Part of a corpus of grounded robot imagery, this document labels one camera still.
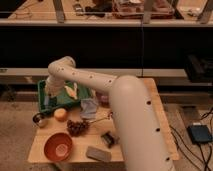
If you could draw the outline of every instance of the floor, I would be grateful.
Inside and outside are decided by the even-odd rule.
[[[186,92],[163,92],[160,93],[169,124],[172,125],[183,137],[189,148],[201,158],[199,148],[191,144],[186,133],[184,122],[180,115],[181,106],[196,106],[199,114],[207,112],[212,107],[213,98],[211,93],[186,93]],[[30,164],[27,162],[29,150],[33,142],[36,126],[32,123],[32,116],[38,112],[36,92],[17,92],[15,99],[11,100],[8,93],[4,92],[0,98],[0,171],[54,171],[48,164]],[[204,170],[201,162],[191,155],[178,138],[178,144],[185,154],[200,168]],[[203,147],[204,155],[207,157],[208,146]],[[180,152],[180,160],[175,161],[177,171],[196,171],[190,162]],[[213,169],[213,159],[209,167]],[[73,170],[95,170],[76,167]]]

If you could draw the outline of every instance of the cup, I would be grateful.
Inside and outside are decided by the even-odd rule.
[[[43,113],[37,113],[33,116],[33,122],[40,128],[43,128],[47,124],[47,119]]]

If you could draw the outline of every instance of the wooden table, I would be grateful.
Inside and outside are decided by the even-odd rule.
[[[145,78],[143,79],[147,88],[150,91],[152,104],[156,110],[157,116],[160,121],[161,130],[163,131],[164,138],[166,140],[166,144],[168,146],[169,152],[173,160],[178,160],[179,155],[173,141],[170,128],[168,125],[168,121],[153,79]],[[107,116],[109,112],[109,108],[99,107],[96,118],[102,118],[103,116]],[[69,118],[72,120],[79,119],[79,109],[74,109],[69,112]],[[108,149],[103,141],[100,138],[100,135],[105,133],[106,131],[111,131],[113,134],[116,134],[113,121],[103,120],[100,122],[93,123],[90,126],[89,131],[86,135],[80,137],[73,137],[73,151],[70,157],[65,160],[65,163],[93,163],[95,160],[89,159],[85,156],[86,149],[88,146],[94,146],[97,148],[101,148],[103,150],[109,151],[112,154],[111,162],[123,162],[123,157],[121,153],[120,146],[117,144],[113,146],[111,149]],[[33,141],[28,161],[30,163],[50,163],[45,155],[44,155],[44,144],[47,139],[54,133],[65,132],[66,131],[66,122],[58,122],[54,118],[49,119],[49,123],[45,128],[37,129],[35,139]]]

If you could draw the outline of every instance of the electronic device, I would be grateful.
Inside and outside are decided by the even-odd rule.
[[[127,171],[175,171],[145,84],[135,76],[117,77],[74,67],[71,57],[50,63],[46,93],[56,96],[69,80],[109,94]]]

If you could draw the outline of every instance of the food item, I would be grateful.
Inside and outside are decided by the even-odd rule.
[[[78,89],[78,87],[77,87],[77,84],[76,84],[76,83],[74,83],[74,89],[72,89],[72,88],[69,87],[69,86],[64,86],[64,88],[66,89],[66,92],[67,92],[67,94],[68,94],[70,97],[72,97],[72,98],[75,99],[75,100],[78,99],[78,97],[77,97],[77,89]]]
[[[54,111],[54,117],[57,121],[64,122],[67,120],[67,111],[64,108],[59,108]]]
[[[72,120],[67,121],[67,130],[72,136],[79,136],[89,129],[89,122],[86,120],[74,122]]]

